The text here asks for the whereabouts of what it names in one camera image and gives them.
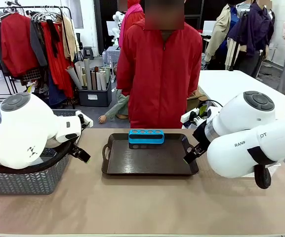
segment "tray handle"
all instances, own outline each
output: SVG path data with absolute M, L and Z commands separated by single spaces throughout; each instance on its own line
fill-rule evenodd
M 106 149 L 107 148 L 109 148 L 109 150 L 111 150 L 111 148 L 109 147 L 109 145 L 108 144 L 106 144 L 104 147 L 103 147 L 103 151 L 102 151 L 102 155 L 103 155 L 103 160 L 107 160 L 106 159 Z M 110 158 L 110 156 L 111 156 L 111 152 L 109 151 L 109 153 L 108 153 L 108 159 Z

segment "tray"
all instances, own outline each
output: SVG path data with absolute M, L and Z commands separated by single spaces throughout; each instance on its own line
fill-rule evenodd
M 109 175 L 191 176 L 199 172 L 196 161 L 183 157 L 193 146 L 184 134 L 165 134 L 164 144 L 129 148 L 128 134 L 114 133 L 103 148 L 102 172 Z

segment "beige jacket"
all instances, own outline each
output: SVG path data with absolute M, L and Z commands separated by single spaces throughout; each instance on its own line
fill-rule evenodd
M 209 45 L 206 50 L 206 57 L 205 61 L 210 62 L 212 56 L 215 55 L 217 49 L 220 47 L 222 42 L 225 40 L 229 29 L 230 29 L 230 22 L 231 22 L 231 12 L 230 6 L 227 4 L 217 18 L 217 22 L 213 28 L 211 39 Z
M 65 26 L 64 28 L 62 24 L 62 39 L 63 39 L 64 56 L 65 58 L 70 58 L 70 60 L 73 61 L 75 54 L 79 51 L 79 43 L 74 33 L 71 20 L 66 16 L 63 16 L 63 20 L 64 20 L 64 26 Z M 67 34 L 69 50 L 68 50 L 67 41 L 65 38 L 65 30 Z

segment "storage bin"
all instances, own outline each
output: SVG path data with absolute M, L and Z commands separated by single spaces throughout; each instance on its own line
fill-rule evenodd
M 80 105 L 92 107 L 108 107 L 112 102 L 112 84 L 107 90 L 78 90 Z

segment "gray basket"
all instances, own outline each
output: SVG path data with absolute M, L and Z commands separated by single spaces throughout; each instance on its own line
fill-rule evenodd
M 73 116 L 76 110 L 53 110 L 57 116 Z M 55 155 L 53 149 L 45 149 L 41 155 L 43 161 Z M 54 166 L 32 174 L 0 173 L 0 195 L 48 195 L 54 192 L 62 174 L 69 163 L 65 156 Z

